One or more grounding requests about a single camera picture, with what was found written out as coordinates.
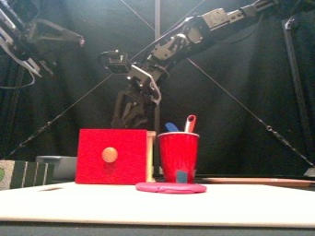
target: table surface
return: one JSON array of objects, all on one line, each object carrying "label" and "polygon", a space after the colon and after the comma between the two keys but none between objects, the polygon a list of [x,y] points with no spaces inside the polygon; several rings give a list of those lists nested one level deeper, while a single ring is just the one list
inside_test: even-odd
[{"label": "table surface", "polygon": [[190,195],[133,185],[58,183],[0,192],[0,221],[315,228],[315,192],[260,184],[204,184]]}]

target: blue marker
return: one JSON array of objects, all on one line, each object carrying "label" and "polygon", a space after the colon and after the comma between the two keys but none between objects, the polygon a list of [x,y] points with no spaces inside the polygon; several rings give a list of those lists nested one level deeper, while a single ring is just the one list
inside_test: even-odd
[{"label": "blue marker", "polygon": [[173,125],[170,122],[165,123],[165,129],[168,130],[168,132],[178,132],[178,128],[176,127],[176,125]]}]

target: blue object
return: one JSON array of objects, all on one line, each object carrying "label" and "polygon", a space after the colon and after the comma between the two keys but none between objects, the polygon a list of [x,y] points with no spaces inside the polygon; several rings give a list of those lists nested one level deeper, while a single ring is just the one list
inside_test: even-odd
[{"label": "blue object", "polygon": [[186,183],[186,172],[176,171],[176,183]]},{"label": "blue object", "polygon": [[165,129],[168,130],[168,132],[178,132],[178,128],[176,127],[176,125],[173,125],[170,122],[165,123]]}]

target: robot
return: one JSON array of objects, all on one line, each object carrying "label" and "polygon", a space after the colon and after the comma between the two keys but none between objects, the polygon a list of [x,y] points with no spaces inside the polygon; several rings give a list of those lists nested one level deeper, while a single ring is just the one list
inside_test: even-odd
[{"label": "robot", "polygon": [[225,12],[215,9],[201,16],[186,18],[182,23],[149,45],[149,52],[141,63],[130,64],[126,53],[118,50],[104,52],[98,62],[113,74],[126,74],[129,87],[117,94],[113,128],[150,126],[153,108],[161,100],[158,86],[173,65],[201,50],[211,34],[227,25],[245,18],[271,12],[287,18],[297,12],[309,11],[313,1],[259,0],[240,9]]}]

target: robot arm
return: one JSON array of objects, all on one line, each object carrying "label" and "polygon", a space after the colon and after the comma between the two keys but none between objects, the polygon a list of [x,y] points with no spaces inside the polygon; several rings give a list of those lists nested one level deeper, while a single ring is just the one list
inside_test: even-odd
[{"label": "robot arm", "polygon": [[[12,8],[5,0],[0,0],[0,46],[32,74],[38,77],[44,73],[52,75],[54,49],[65,45],[82,46],[82,36],[48,20],[34,18],[37,9],[30,1],[16,1],[14,4]],[[21,17],[13,10],[18,8]]]},{"label": "robot arm", "polygon": [[102,53],[100,55],[100,61],[104,59],[102,64],[112,73],[126,73],[129,80],[129,87],[117,95],[112,127],[136,128],[148,121],[150,114],[148,111],[161,100],[158,85],[168,77],[169,69],[181,59],[197,52],[197,46],[207,40],[212,31],[220,30],[244,18],[255,17],[268,9],[275,12],[283,9],[283,12],[287,12],[288,5],[293,13],[305,10],[305,6],[313,8],[313,1],[285,0],[281,4],[279,0],[259,0],[232,12],[219,8],[201,16],[186,18],[150,45],[149,55],[141,65],[128,65],[125,53],[118,51]]}]

